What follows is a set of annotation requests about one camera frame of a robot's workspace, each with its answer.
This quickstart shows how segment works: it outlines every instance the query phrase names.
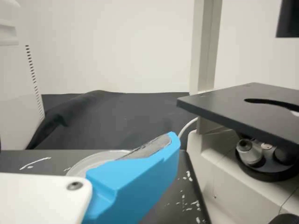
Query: white cable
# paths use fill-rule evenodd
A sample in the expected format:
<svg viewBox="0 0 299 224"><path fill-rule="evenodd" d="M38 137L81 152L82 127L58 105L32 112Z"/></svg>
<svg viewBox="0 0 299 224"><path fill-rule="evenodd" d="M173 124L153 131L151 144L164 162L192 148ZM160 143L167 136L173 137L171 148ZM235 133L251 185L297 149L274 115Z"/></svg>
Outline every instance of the white cable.
<svg viewBox="0 0 299 224"><path fill-rule="evenodd" d="M183 133L186 131L186 129L187 129L191 124L193 124L194 122L196 122L197 119L198 119L198 117L197 117L197 118L194 118L193 120L190 120L190 121L189 121L189 122L182 128L182 130L179 132L178 137L181 138L182 135L183 135Z"/></svg>

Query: white casing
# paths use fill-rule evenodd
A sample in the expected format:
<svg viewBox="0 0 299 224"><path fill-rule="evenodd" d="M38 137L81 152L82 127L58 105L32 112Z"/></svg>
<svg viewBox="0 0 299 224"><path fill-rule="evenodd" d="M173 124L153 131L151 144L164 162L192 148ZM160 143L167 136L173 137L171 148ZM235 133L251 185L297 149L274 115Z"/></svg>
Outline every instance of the white casing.
<svg viewBox="0 0 299 224"><path fill-rule="evenodd" d="M44 119L32 52L25 28L17 25L19 10L16 1L0 0L0 138L7 150L25 149Z"/></svg>
<svg viewBox="0 0 299 224"><path fill-rule="evenodd" d="M236 163L233 130L188 136L187 152L213 224L267 224L281 213L299 216L299 176L267 183Z"/></svg>
<svg viewBox="0 0 299 224"><path fill-rule="evenodd" d="M83 186L68 190L72 182ZM0 183L1 224L79 224L92 195L80 177L0 173Z"/></svg>

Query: black fabric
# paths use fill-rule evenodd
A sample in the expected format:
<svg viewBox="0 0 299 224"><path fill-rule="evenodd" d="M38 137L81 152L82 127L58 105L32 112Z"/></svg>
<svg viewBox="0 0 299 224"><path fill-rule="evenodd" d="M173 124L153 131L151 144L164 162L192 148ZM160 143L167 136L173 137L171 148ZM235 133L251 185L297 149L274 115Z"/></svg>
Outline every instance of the black fabric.
<svg viewBox="0 0 299 224"><path fill-rule="evenodd" d="M293 214L276 216L269 224L299 224L299 217Z"/></svg>
<svg viewBox="0 0 299 224"><path fill-rule="evenodd" d="M196 115L176 107L188 93L43 95L46 119L28 149L131 149L181 128ZM186 149L187 135L182 136Z"/></svg>

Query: ventilation grille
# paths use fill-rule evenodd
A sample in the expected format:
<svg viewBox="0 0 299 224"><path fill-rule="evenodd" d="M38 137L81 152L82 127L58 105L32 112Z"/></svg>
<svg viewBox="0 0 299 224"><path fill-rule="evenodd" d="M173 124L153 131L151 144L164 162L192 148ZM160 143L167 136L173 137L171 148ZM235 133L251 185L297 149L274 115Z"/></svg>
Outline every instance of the ventilation grille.
<svg viewBox="0 0 299 224"><path fill-rule="evenodd" d="M43 111L43 100L41 98L41 94L40 94L40 92L38 90L38 86L37 86L37 79L36 79L36 74L35 74L34 66L33 66L33 62L32 62L32 55L30 52L29 45L25 45L25 47L26 47L26 53L27 53L27 58L28 58L28 63L29 63L29 70L30 70L30 74L31 74L32 82L33 82L34 93L36 96L38 111L39 111L40 119L43 120L45 118L45 114Z"/></svg>

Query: screw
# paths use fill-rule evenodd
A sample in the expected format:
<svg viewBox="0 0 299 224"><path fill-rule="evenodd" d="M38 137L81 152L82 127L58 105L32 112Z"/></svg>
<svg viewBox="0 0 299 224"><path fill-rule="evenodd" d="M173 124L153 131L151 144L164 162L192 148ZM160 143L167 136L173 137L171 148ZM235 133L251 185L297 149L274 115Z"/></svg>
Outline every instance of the screw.
<svg viewBox="0 0 299 224"><path fill-rule="evenodd" d="M68 190L78 190L83 186L83 183L81 182L72 182L69 185L67 185Z"/></svg>

